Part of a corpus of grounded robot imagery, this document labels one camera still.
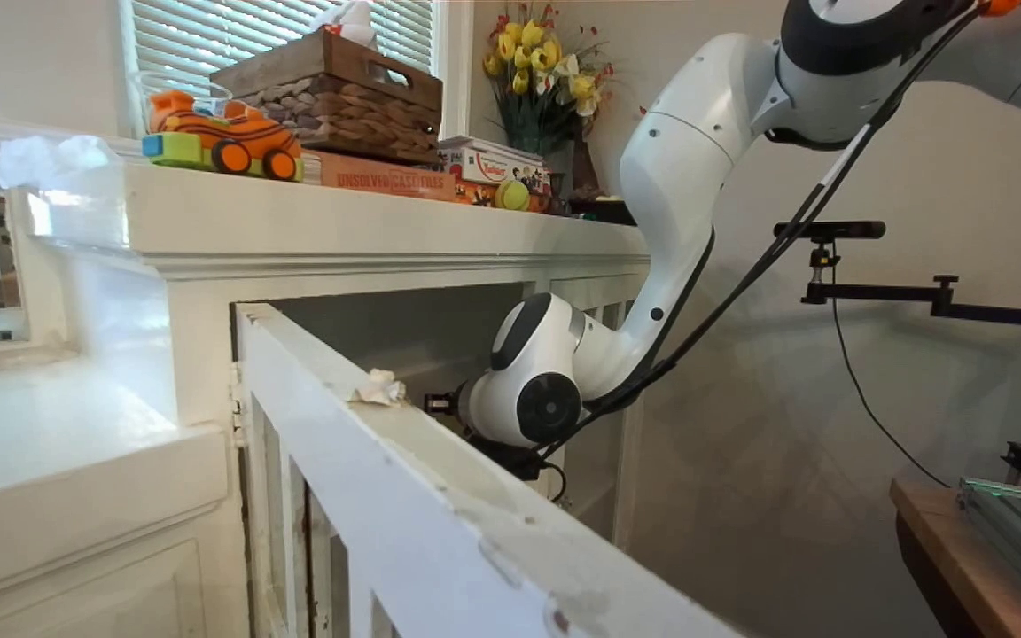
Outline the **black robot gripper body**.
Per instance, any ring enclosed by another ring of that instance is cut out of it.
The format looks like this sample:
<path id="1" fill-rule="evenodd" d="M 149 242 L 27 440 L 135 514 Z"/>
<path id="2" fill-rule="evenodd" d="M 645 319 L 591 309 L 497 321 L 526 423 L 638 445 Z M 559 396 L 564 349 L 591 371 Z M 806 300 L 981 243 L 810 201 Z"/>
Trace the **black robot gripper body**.
<path id="1" fill-rule="evenodd" d="M 531 481 L 541 470 L 553 470 L 557 476 L 553 504 L 559 504 L 567 497 L 567 470 L 559 464 L 546 461 L 541 453 L 526 449 L 526 445 L 494 444 L 494 440 L 484 440 L 478 449 L 521 481 Z"/>

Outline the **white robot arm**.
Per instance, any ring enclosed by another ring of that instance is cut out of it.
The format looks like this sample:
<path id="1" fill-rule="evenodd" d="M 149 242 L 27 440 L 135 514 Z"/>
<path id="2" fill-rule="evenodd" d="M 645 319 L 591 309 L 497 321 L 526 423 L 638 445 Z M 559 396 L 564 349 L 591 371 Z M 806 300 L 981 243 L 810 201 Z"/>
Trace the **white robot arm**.
<path id="1" fill-rule="evenodd" d="M 619 196 L 650 272 L 619 327 L 557 294 L 518 300 L 488 365 L 458 394 L 471 444 L 531 477 L 588 423 L 627 409 L 677 355 L 662 345 L 712 243 L 716 197 L 754 137 L 855 163 L 908 86 L 988 0 L 786 0 L 774 40 L 726 32 L 695 48 L 638 119 Z"/>

